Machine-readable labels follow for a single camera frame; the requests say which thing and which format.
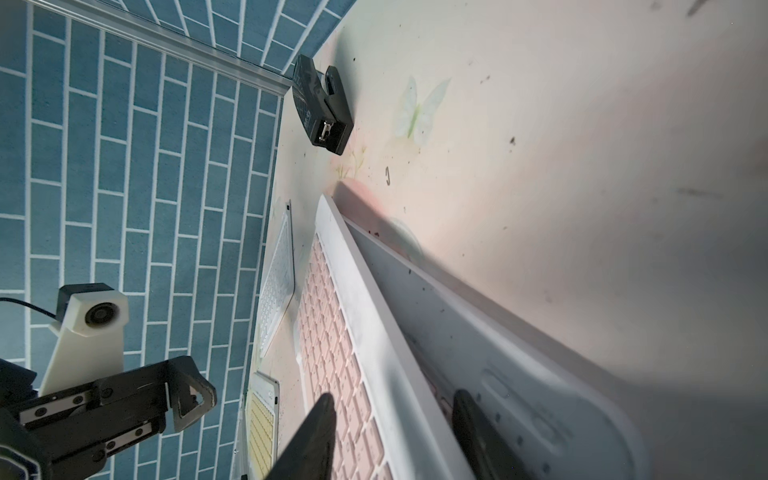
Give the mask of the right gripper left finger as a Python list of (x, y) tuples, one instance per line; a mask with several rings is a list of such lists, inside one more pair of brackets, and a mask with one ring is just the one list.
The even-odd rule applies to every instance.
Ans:
[(331, 393), (320, 395), (266, 476), (273, 479), (326, 480), (332, 477), (337, 414)]

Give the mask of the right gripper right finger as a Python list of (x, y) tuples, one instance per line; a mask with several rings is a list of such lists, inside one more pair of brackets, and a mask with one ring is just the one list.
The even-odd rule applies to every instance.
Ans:
[(477, 479), (531, 479), (522, 461), (494, 429), (472, 395), (454, 393), (454, 435)]

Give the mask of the yellow keyboard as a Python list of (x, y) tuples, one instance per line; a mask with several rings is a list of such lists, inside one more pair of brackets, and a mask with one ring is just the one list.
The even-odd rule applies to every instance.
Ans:
[(249, 377), (244, 416), (249, 479), (265, 479), (278, 454), (279, 383), (260, 371)]

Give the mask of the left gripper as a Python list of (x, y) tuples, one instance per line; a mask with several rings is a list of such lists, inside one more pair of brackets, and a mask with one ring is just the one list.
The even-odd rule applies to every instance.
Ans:
[(86, 479), (107, 460), (162, 433), (168, 400), (181, 432), (218, 403), (215, 387), (181, 356), (53, 394), (36, 373), (1, 362), (1, 477)]

